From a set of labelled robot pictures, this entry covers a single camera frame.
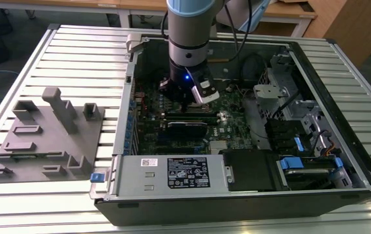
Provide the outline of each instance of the blue latch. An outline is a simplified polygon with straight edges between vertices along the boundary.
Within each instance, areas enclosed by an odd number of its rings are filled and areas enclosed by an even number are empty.
[[[337,168],[344,166],[343,161],[341,161],[341,159],[339,157],[335,158],[335,164],[336,164]]]
[[[92,173],[92,176],[89,177],[89,181],[92,183],[104,183],[104,177],[105,174],[102,173]]]
[[[301,142],[300,142],[299,137],[295,137],[295,142],[296,142],[299,151],[303,152],[303,151],[304,151],[304,148],[303,148],[303,145],[301,145]]]
[[[280,160],[281,169],[299,169],[303,168],[300,157],[285,157]]]

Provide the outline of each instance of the circuit board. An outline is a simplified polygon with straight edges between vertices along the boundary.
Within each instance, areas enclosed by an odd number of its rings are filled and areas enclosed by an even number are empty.
[[[224,92],[210,103],[190,104],[181,112],[180,104],[170,102],[157,87],[137,86],[136,102],[140,106],[137,133],[140,155],[212,154],[209,142],[225,142],[228,149],[250,149],[249,128],[241,107],[242,95]],[[206,133],[200,139],[162,137],[169,122],[206,123]]]

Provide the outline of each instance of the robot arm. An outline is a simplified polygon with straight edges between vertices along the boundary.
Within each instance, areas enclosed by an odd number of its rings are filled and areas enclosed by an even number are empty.
[[[269,0],[166,0],[170,81],[182,94],[180,102],[208,103],[220,97],[206,66],[209,29],[224,5],[253,8],[250,28],[257,25]]]

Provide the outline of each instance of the power supply label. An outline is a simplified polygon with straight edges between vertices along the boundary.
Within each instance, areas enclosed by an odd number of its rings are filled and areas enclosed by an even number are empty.
[[[170,189],[209,188],[205,157],[168,158],[168,187]]]

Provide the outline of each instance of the slotted metal surface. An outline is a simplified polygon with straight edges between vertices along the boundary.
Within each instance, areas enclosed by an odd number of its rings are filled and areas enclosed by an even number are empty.
[[[10,128],[16,100],[41,100],[45,86],[61,87],[73,105],[96,102],[105,107],[96,167],[110,165],[126,60],[125,39],[154,30],[61,25],[49,30],[0,105],[0,144]],[[347,120],[371,155],[371,87],[345,56],[321,39],[252,36],[296,41],[320,75]],[[98,193],[106,184],[97,184]],[[348,228],[371,233],[371,202],[349,205],[315,218],[202,223],[178,226],[114,227],[89,199],[89,181],[0,184],[0,233],[184,232],[184,233],[339,233]]]

